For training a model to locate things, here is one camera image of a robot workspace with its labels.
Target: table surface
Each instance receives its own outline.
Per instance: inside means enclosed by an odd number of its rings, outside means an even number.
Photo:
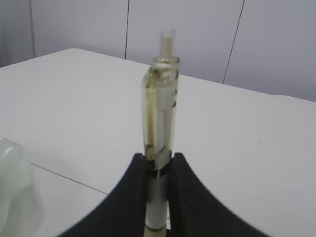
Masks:
[[[69,49],[1,68],[1,135],[108,194],[143,151],[148,67]],[[316,236],[316,103],[182,75],[178,92],[174,152],[205,186],[269,235]]]

